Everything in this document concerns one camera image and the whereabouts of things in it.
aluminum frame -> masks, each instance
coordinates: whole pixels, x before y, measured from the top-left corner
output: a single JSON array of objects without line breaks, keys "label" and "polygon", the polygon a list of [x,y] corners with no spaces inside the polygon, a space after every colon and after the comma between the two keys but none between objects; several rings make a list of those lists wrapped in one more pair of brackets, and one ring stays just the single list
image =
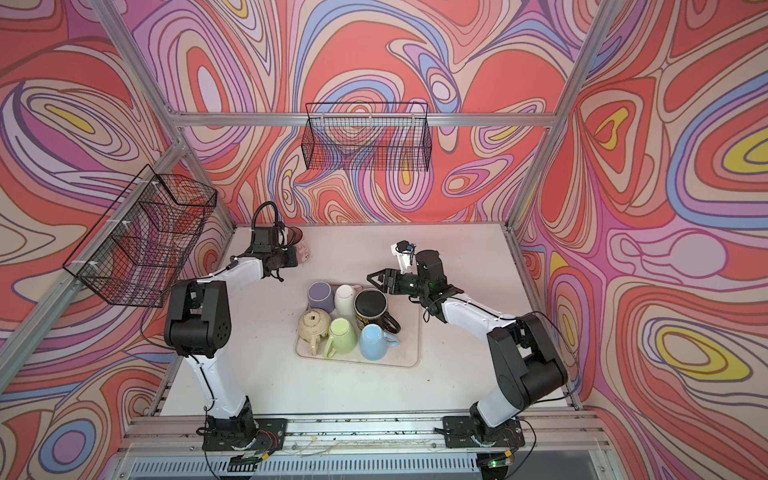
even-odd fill
[{"label": "aluminum frame", "polygon": [[[154,76],[150,73],[147,63],[144,61],[144,57],[141,56],[133,35],[131,35],[120,13],[114,7],[114,3],[111,0],[91,0],[91,6],[115,49],[123,58],[123,61],[125,61],[128,74],[144,90],[144,95],[149,100],[155,116],[162,123],[168,135],[181,143],[186,150],[187,166],[195,180],[214,187],[214,183],[205,171],[200,158],[195,150],[190,147],[187,138],[184,136],[183,128],[176,125],[170,117],[170,104],[163,97],[160,87],[155,81]],[[225,227],[233,230],[234,223],[230,218],[229,212],[221,203],[217,203],[216,212],[219,219],[225,223]]]},{"label": "aluminum frame", "polygon": [[[283,450],[272,458],[290,460],[311,455],[403,455],[403,454],[469,454],[502,452],[504,448],[447,449],[442,435],[434,433],[442,427],[444,415],[466,415],[466,411],[387,412],[318,415],[259,415],[260,418],[287,418]],[[527,410],[526,420],[536,431],[535,449],[586,450],[592,455],[596,471],[603,473],[601,480],[614,478],[606,457],[613,453],[613,445],[596,412],[575,412],[569,408],[540,408]],[[195,431],[204,423],[202,415],[160,416],[135,419],[126,428],[119,447],[122,460],[112,472],[113,478],[130,477],[131,469],[139,460],[164,461],[166,458],[195,458],[203,456],[202,439]],[[532,431],[522,425],[526,452],[533,443]],[[227,461],[237,452],[208,453],[213,461]]]},{"label": "aluminum frame", "polygon": [[[349,117],[350,114],[325,113],[325,117]],[[392,118],[410,114],[364,114],[361,117]],[[178,127],[303,127],[306,125],[304,113],[187,113],[171,112],[171,120]],[[428,113],[427,121],[430,127],[552,127],[555,115],[550,113],[537,114],[470,114],[470,113]]]},{"label": "aluminum frame", "polygon": [[[131,33],[128,31],[112,1],[92,0],[91,3],[109,38],[125,60],[129,75],[144,90],[158,120],[172,139],[174,139],[174,146],[169,151],[174,150],[178,153],[177,149],[182,150],[168,167],[168,170],[175,165],[175,162],[181,155],[186,154],[189,160],[187,165],[195,178],[212,185],[210,177],[207,175],[199,157],[194,149],[190,148],[184,134],[184,127],[227,125],[303,126],[306,122],[306,116],[301,113],[192,114],[172,111],[169,103],[161,94],[157,82],[150,74]],[[602,41],[611,26],[616,12],[619,11],[623,4],[624,0],[613,0],[612,2],[602,2],[598,7],[598,12],[592,22],[581,52],[574,62],[573,71],[565,82],[564,90],[558,100],[555,113],[429,115],[430,124],[436,127],[498,125],[539,126],[548,129],[537,154],[531,162],[529,172],[525,175],[523,183],[518,190],[511,212],[503,226],[507,230],[510,250],[519,269],[524,267],[519,247],[515,248],[517,244],[514,234],[511,232],[511,222],[517,217],[518,210],[525,205],[523,200],[528,196],[530,189],[538,183],[546,163],[554,153],[556,140],[567,124],[568,115],[575,103],[576,96],[581,90],[589,68],[602,45]],[[157,169],[158,171],[164,171],[160,168],[159,164]],[[128,207],[130,205],[129,200],[130,198],[126,199],[121,208]],[[233,224],[226,210],[221,208],[221,205],[218,205],[217,212],[221,220],[227,223],[230,230],[232,230]],[[525,281],[527,273],[525,271],[523,273],[525,274],[521,275],[521,277],[524,279],[524,285],[526,285],[531,304],[540,307],[541,299],[538,298],[532,282]],[[40,302],[38,307],[35,307],[35,310],[33,310],[17,331],[12,334],[12,337],[6,341],[2,351],[0,351],[1,379],[9,377],[8,382],[10,382],[10,379],[21,368],[27,356],[34,351],[39,344],[39,340],[42,340],[50,326],[58,319],[58,315],[66,309],[78,291],[79,288],[76,286],[58,283],[47,295],[46,299]],[[0,382],[0,387],[5,388],[6,385],[7,383]],[[409,452],[413,449],[424,449],[427,452],[434,452],[434,448],[442,441],[442,437],[434,434],[432,428],[439,426],[439,417],[446,413],[462,414],[465,412],[274,416],[289,418],[289,425],[291,427],[289,427],[289,431],[286,433],[286,440],[289,442],[287,445],[296,445],[297,449],[301,448],[301,452],[322,451],[330,445],[333,446],[329,442],[337,442],[336,440],[321,440],[321,437],[328,436],[331,433],[337,439],[341,437],[350,442],[355,442],[345,447],[354,452],[365,452],[366,450],[381,452],[382,449],[385,451],[405,449]],[[602,423],[594,413],[575,412],[573,409],[568,408],[536,409],[535,411],[526,411],[525,417],[533,423],[537,431],[537,449],[594,449],[596,446],[600,450],[610,451],[612,449],[607,435],[602,430]],[[122,453],[124,455],[126,449],[130,449],[132,452],[146,449],[148,455],[168,455],[169,452],[183,452],[184,455],[200,455],[201,440],[195,438],[194,431],[202,424],[202,416],[151,416],[136,419],[129,425],[126,431],[126,436],[121,445]],[[339,424],[343,427],[354,425],[356,429],[347,432],[339,431]]]},{"label": "aluminum frame", "polygon": [[555,108],[554,114],[556,119],[554,126],[545,132],[545,137],[531,162],[531,166],[528,168],[528,172],[523,177],[523,181],[515,194],[512,208],[506,220],[508,227],[511,227],[514,219],[517,218],[525,207],[526,198],[531,193],[530,190],[538,185],[538,180],[544,172],[547,163],[558,153],[559,149],[556,148],[558,140],[560,140],[563,130],[568,125],[571,109],[576,105],[576,98],[587,80],[590,68],[594,64],[600,48],[603,46],[605,36],[608,34],[613,25],[614,18],[616,18],[616,15],[623,6],[624,0],[607,0],[606,2],[601,2],[600,6],[598,6],[598,11],[590,25],[587,37],[581,46],[576,62],[574,62],[571,75],[565,82],[558,106]]}]

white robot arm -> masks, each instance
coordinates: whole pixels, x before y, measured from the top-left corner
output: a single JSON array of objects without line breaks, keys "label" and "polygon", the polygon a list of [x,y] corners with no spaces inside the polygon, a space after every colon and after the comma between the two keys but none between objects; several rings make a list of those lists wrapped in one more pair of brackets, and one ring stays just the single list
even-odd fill
[{"label": "white robot arm", "polygon": [[[228,294],[274,276],[272,270],[296,265],[295,247],[290,252],[291,247],[280,244],[276,234],[270,238],[258,245],[252,241],[249,250],[227,267],[204,278],[181,281],[171,291],[165,342],[186,357],[205,391],[206,450],[221,450],[221,445],[248,449],[257,433],[249,399],[233,374],[224,346],[231,333]],[[492,440],[520,411],[567,382],[567,371],[536,315],[508,316],[473,301],[448,283],[434,250],[415,253],[415,246],[403,241],[392,246],[392,252],[400,269],[368,275],[372,285],[384,293],[409,295],[442,322],[488,341],[498,385],[470,408],[474,425],[470,435],[476,442]],[[417,274],[408,273],[414,257]],[[530,348],[531,354],[522,358],[518,346]]]},{"label": "white robot arm", "polygon": [[[256,227],[256,216],[270,204],[275,224]],[[268,276],[283,281],[280,269],[298,265],[295,245],[301,238],[301,230],[282,225],[276,205],[266,202],[254,214],[245,252],[223,269],[171,289],[164,340],[192,366],[205,392],[207,451],[248,449],[257,433],[250,401],[224,348],[232,331],[229,295]]]},{"label": "white robot arm", "polygon": [[[497,386],[470,408],[474,438],[482,442],[493,437],[510,418],[568,381],[554,343],[535,314],[505,315],[473,301],[448,283],[435,250],[415,253],[415,245],[404,240],[392,246],[392,253],[400,269],[368,275],[371,284],[384,293],[408,295],[430,315],[488,342]],[[413,257],[417,274],[409,272]],[[530,348],[531,354],[523,358],[518,346]]]}]

wire mesh basket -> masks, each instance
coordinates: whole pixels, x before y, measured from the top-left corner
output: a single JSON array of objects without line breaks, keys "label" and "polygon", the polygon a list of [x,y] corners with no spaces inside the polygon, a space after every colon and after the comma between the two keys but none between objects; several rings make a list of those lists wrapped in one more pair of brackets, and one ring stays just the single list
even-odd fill
[{"label": "wire mesh basket", "polygon": [[307,170],[428,171],[432,133],[424,102],[306,104]]},{"label": "wire mesh basket", "polygon": [[216,201],[212,187],[155,174],[79,271],[64,268],[111,305],[161,307]]}]

psychedelic patterned wall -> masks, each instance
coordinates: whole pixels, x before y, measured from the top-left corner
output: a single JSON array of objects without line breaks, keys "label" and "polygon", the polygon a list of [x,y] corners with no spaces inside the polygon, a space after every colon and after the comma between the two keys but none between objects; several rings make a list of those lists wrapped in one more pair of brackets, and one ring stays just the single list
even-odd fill
[{"label": "psychedelic patterned wall", "polygon": [[[129,4],[123,19],[172,108],[303,111],[308,101],[422,100],[437,112],[551,112],[591,2]],[[245,224],[503,221],[541,129],[434,129],[427,173],[305,172],[300,128],[187,129]]]},{"label": "psychedelic patterned wall", "polygon": [[[214,268],[227,232],[215,214],[184,275]],[[165,309],[110,306],[83,290],[0,395],[0,478],[96,478],[117,459],[125,428],[142,416],[173,353]]]},{"label": "psychedelic patterned wall", "polygon": [[766,478],[768,3],[628,4],[515,232],[627,478]]},{"label": "psychedelic patterned wall", "polygon": [[536,111],[553,111],[595,6],[147,0],[123,8],[178,111],[292,112],[363,96],[489,112],[532,98],[541,100]]},{"label": "psychedelic patterned wall", "polygon": [[[169,144],[87,3],[0,2],[0,343]],[[184,273],[211,268],[224,237],[213,217]],[[78,295],[0,396],[0,478],[98,475],[170,360],[138,333],[161,315]]]},{"label": "psychedelic patterned wall", "polygon": [[265,200],[287,223],[506,220],[544,129],[456,130],[427,172],[307,171],[296,127],[189,127],[187,138],[240,225]]}]

green mug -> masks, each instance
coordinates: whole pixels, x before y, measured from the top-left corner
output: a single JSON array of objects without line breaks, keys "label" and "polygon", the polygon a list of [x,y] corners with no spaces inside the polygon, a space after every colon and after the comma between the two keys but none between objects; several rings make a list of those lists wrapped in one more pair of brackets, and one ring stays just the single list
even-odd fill
[{"label": "green mug", "polygon": [[337,353],[344,355],[352,352],[357,345],[357,332],[351,323],[345,318],[337,318],[331,322],[328,328],[328,340],[323,355],[329,359]]}]

